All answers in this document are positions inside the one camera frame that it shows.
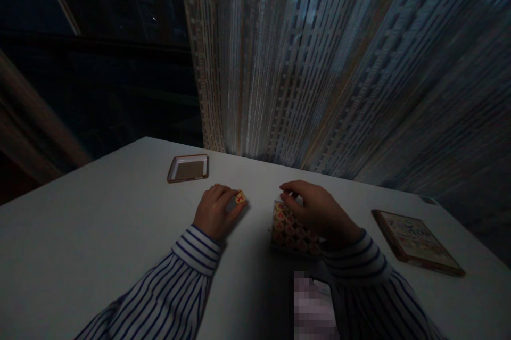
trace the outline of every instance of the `small square tray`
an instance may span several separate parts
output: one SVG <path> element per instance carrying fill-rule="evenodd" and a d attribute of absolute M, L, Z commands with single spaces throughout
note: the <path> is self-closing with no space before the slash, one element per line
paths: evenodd
<path fill-rule="evenodd" d="M 167 175 L 168 183 L 205 179 L 209 176 L 209 157 L 206 154 L 176 156 Z"/>

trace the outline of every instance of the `blue and white striped sleeve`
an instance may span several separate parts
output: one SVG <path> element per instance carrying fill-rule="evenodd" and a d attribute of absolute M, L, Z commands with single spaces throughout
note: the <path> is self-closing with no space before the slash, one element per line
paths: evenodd
<path fill-rule="evenodd" d="M 426 314 L 413 288 L 388 262 L 364 230 L 362 237 L 341 251 L 323 251 L 336 278 L 346 315 L 339 325 L 343 339 L 444 340 Z"/>
<path fill-rule="evenodd" d="M 165 259 L 76 339 L 194 338 L 220 252 L 216 241 L 190 226 Z"/>

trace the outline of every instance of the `hand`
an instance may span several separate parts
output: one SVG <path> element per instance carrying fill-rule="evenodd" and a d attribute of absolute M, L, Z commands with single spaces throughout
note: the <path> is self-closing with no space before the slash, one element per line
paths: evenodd
<path fill-rule="evenodd" d="M 225 210 L 229 201 L 237 194 L 238 190 L 222 185 L 212 186 L 205 191 L 195 213 L 194 226 L 218 242 L 224 240 L 247 205 L 247 202 L 243 202 L 230 212 Z"/>
<path fill-rule="evenodd" d="M 347 246 L 356 242 L 362 235 L 362 229 L 321 186 L 295 180 L 282 184 L 281 190 L 284 191 L 281 194 L 282 201 L 296 218 L 319 236 L 327 239 L 332 246 Z M 298 195 L 303 198 L 303 206 L 295 200 Z"/>

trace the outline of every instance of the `tabletop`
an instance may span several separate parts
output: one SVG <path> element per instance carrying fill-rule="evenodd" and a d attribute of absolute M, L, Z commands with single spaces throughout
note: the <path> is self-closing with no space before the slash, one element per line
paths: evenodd
<path fill-rule="evenodd" d="M 201 153 L 209 155 L 209 178 L 167 183 L 174 156 Z M 366 228 L 450 339 L 511 336 L 511 271 L 442 207 L 414 194 L 146 137 L 0 207 L 1 338 L 73 338 L 168 254 L 214 183 L 243 189 L 250 207 L 227 240 L 198 338 L 286 338 L 289 272 L 325 272 L 322 262 L 269 248 L 278 187 L 296 179 L 325 187 Z M 397 261 L 372 209 L 422 219 L 467 275 Z"/>

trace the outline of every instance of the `phone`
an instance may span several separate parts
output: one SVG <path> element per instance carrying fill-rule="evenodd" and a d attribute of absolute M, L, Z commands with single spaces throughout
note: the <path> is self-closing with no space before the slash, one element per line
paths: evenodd
<path fill-rule="evenodd" d="M 330 284 L 312 277 L 308 272 L 295 271 L 292 286 L 290 333 L 293 338 L 317 334 L 339 339 L 334 297 Z"/>
<path fill-rule="evenodd" d="M 337 319 L 335 315 L 335 304 L 334 304 L 334 297 L 332 295 L 332 288 L 330 287 L 330 284 L 319 280 L 316 278 L 311 277 L 312 282 L 316 287 L 318 287 L 319 293 L 324 297 L 324 302 L 327 303 L 327 305 L 332 309 L 332 315 L 334 317 L 335 326 L 337 327 Z"/>

